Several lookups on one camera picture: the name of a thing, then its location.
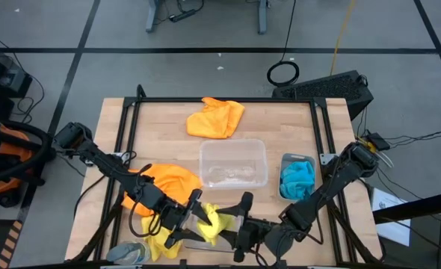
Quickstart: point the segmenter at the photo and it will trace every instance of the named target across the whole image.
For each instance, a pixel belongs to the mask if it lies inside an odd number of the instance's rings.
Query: yellow cloth
[[[199,178],[191,171],[175,164],[153,164],[143,175],[154,178],[154,185],[157,186],[170,198],[178,203],[185,204],[194,189],[202,187]],[[124,193],[123,206],[131,209],[134,201]],[[144,205],[138,204],[135,212],[143,217],[154,214]]]
[[[189,116],[186,122],[188,134],[207,138],[228,138],[237,128],[245,107],[234,101],[218,101],[203,98],[204,108]]]
[[[155,223],[157,221],[158,215],[143,217],[141,219],[143,233],[148,233],[149,223],[151,222],[153,217],[155,217],[154,219],[154,223]],[[164,254],[164,256],[166,256],[168,259],[175,259],[177,257],[177,253],[181,248],[181,241],[175,243],[170,249],[167,249],[164,246],[164,243],[166,242],[167,237],[170,235],[170,233],[171,233],[170,230],[161,227],[161,231],[157,235],[155,236],[150,235],[145,237],[144,240],[149,245],[149,249],[151,250],[151,258],[153,262],[157,261],[161,256],[161,254]]]
[[[198,220],[197,229],[206,242],[210,242],[212,246],[215,246],[219,232],[230,228],[231,225],[233,225],[234,217],[228,214],[218,214],[216,210],[219,209],[219,205],[203,203],[202,207],[212,225],[208,225],[202,220]]]

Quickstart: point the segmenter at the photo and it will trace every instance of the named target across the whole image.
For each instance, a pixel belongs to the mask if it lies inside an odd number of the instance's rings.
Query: table leg
[[[155,15],[158,11],[159,0],[148,0],[149,1],[149,14],[147,15],[146,22],[146,32],[152,32],[152,27],[154,26]]]
[[[259,34],[267,31],[267,0],[259,0]]]

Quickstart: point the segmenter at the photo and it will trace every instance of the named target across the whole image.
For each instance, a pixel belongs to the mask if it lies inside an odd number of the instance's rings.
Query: orange cloth
[[[188,201],[194,189],[202,187],[196,175],[175,164],[153,164],[143,175],[153,177],[155,186],[181,204]],[[124,193],[123,206],[128,209],[134,206],[134,201],[127,196],[126,192]],[[143,217],[154,214],[152,210],[140,203],[136,206],[135,212]]]
[[[234,101],[203,98],[204,108],[189,116],[186,122],[188,134],[207,138],[230,137],[241,120],[245,107]]]

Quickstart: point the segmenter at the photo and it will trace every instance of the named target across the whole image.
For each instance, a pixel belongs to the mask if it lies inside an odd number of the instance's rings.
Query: black hose
[[[14,122],[14,121],[10,121],[10,120],[0,120],[0,123],[3,124],[4,126],[8,127],[9,129],[28,132],[30,134],[33,134],[33,135],[39,137],[39,139],[41,139],[40,150],[37,151],[33,156],[31,156],[31,158],[29,158],[28,160],[25,160],[21,164],[16,165],[12,168],[6,169],[4,171],[1,171],[0,172],[0,180],[6,179],[9,177],[13,177],[13,176],[16,176],[17,174],[23,173],[26,170],[34,167],[36,164],[38,164],[40,161],[42,161],[43,158],[48,157],[48,154],[50,153],[49,151],[51,149],[52,138],[47,133],[45,133],[44,131],[42,131],[36,127],[30,126],[28,124],[18,123],[18,122]]]

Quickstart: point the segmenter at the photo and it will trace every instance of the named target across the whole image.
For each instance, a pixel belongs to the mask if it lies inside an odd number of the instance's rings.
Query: orange vacuum cleaner
[[[41,144],[31,142],[26,133],[39,137]],[[56,156],[47,133],[24,123],[0,122],[0,205],[19,203],[23,182],[41,186],[44,180],[35,170]]]

